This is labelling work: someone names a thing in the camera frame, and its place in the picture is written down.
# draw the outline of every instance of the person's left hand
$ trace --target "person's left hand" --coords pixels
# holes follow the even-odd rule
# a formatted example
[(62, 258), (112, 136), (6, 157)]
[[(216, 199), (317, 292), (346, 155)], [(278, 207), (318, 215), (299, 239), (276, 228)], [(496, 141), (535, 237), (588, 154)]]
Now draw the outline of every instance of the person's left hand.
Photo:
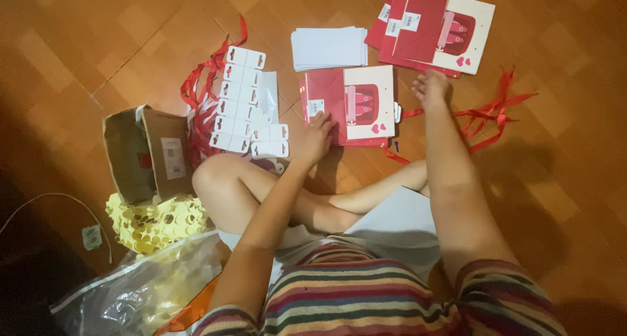
[(309, 125), (305, 127), (303, 150), (294, 159), (295, 162), (312, 168), (329, 152), (332, 138), (329, 131), (337, 125), (337, 122), (330, 120), (329, 116), (330, 113), (320, 111), (311, 118)]

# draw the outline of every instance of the person's leg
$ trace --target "person's leg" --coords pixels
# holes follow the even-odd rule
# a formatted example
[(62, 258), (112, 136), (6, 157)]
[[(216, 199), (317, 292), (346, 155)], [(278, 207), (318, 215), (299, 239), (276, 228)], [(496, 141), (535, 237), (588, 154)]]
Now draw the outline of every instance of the person's leg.
[(324, 198), (335, 207), (356, 214), (366, 214), (401, 186), (429, 196), (427, 167), (424, 160), (408, 164), (386, 178), (353, 192)]
[[(239, 156), (219, 154), (198, 167), (192, 183), (216, 228), (242, 234), (277, 180), (273, 174)], [(312, 232), (338, 233), (344, 232), (361, 217), (301, 189), (290, 224), (304, 224)]]

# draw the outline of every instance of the person's right hand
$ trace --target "person's right hand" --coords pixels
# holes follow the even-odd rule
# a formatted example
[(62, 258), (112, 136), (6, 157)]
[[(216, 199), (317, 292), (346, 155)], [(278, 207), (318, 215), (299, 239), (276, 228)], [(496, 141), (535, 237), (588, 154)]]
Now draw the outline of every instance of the person's right hand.
[(294, 162), (300, 162), (311, 169), (329, 152), (332, 138), (329, 131), (337, 125), (336, 121), (329, 119), (330, 115), (320, 111), (311, 118), (309, 125), (305, 127), (303, 149), (295, 156)]
[(422, 102), (423, 107), (429, 107), (434, 103), (445, 103), (450, 87), (451, 82), (446, 75), (429, 69), (426, 74), (418, 75), (412, 83), (411, 91)]

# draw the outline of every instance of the person's arm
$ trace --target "person's arm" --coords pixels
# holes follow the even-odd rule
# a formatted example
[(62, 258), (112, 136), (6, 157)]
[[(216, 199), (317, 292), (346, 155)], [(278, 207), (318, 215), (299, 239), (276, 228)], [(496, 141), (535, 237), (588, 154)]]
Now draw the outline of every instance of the person's arm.
[(474, 260), (517, 263), (487, 202), (468, 149), (446, 102), (450, 82), (433, 70), (419, 75), (412, 91), (425, 110), (427, 177), (431, 212), (446, 276), (453, 287), (458, 272)]
[(257, 317), (265, 302), (276, 248), (290, 220), (292, 207), (305, 178), (328, 152), (329, 130), (337, 124), (319, 113), (305, 130), (308, 147), (294, 158), (255, 212), (224, 267), (209, 309), (237, 305)]

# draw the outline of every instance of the barcode label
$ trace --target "barcode label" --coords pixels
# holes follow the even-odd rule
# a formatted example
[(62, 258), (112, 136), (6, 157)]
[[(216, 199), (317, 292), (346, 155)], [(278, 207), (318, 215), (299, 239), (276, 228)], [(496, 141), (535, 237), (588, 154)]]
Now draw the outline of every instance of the barcode label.
[(168, 179), (185, 177), (185, 158), (183, 144), (179, 138), (161, 138), (163, 158)]
[(418, 24), (420, 22), (420, 14), (410, 13), (405, 11), (403, 13), (403, 23), (401, 28), (403, 30), (416, 31), (418, 30)]
[(383, 9), (381, 9), (381, 12), (379, 13), (379, 20), (383, 20), (384, 22), (388, 22), (388, 17), (390, 16), (390, 9), (392, 9), (392, 7), (390, 7), (390, 4), (383, 4)]
[(309, 100), (307, 103), (307, 117), (311, 118), (320, 111), (324, 112), (324, 100)]
[(389, 19), (388, 28), (386, 29), (386, 35), (398, 37), (398, 32), (400, 31), (400, 27), (401, 27), (401, 20)]

